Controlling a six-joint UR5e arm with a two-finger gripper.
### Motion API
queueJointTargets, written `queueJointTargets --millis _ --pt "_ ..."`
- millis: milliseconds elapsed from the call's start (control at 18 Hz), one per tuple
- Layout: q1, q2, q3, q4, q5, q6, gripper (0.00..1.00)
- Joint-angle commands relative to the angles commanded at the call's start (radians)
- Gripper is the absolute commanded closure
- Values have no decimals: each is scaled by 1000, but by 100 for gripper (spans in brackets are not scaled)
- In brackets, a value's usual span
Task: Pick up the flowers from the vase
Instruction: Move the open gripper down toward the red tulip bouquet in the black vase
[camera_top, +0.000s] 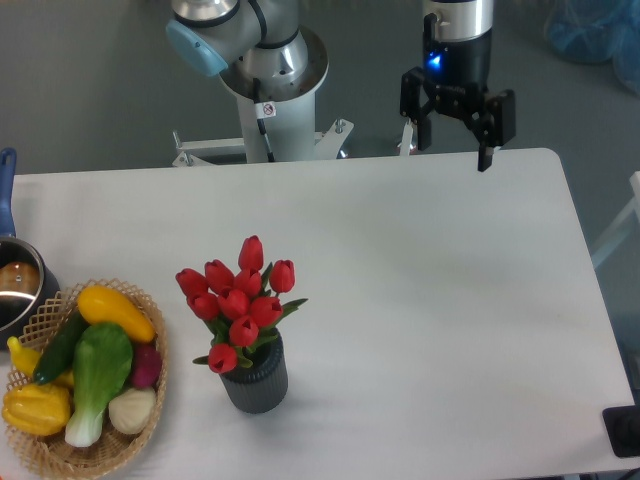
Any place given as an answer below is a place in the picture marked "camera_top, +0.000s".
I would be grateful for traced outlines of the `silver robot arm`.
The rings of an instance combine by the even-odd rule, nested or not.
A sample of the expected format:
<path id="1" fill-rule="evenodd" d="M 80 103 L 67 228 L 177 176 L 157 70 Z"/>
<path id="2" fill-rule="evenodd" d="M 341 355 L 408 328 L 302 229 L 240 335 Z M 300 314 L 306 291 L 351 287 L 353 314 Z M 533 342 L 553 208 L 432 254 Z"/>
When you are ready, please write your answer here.
<path id="1" fill-rule="evenodd" d="M 201 75 L 235 97 L 250 163 L 337 159 L 352 124 L 315 124 L 316 93 L 328 72 L 320 38 L 299 21 L 295 1 L 175 1 L 166 35 Z M 422 61 L 401 79 L 401 155 L 431 143 L 430 115 L 456 119 L 476 138 L 478 167 L 516 133 L 516 97 L 488 89 L 494 5 L 427 1 Z"/>

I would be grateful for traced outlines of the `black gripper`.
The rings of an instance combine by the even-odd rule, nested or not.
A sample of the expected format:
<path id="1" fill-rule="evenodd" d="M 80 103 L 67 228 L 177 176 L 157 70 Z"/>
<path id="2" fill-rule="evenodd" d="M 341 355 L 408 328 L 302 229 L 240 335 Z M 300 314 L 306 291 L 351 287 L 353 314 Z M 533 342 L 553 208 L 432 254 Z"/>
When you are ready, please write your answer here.
<path id="1" fill-rule="evenodd" d="M 515 137 L 515 92 L 485 94 L 491 45 L 491 37 L 423 41 L 423 66 L 403 74 L 400 93 L 400 114 L 416 127 L 419 151 L 432 143 L 431 111 L 468 118 L 465 125 L 479 143 L 479 172 L 488 170 L 495 151 Z"/>

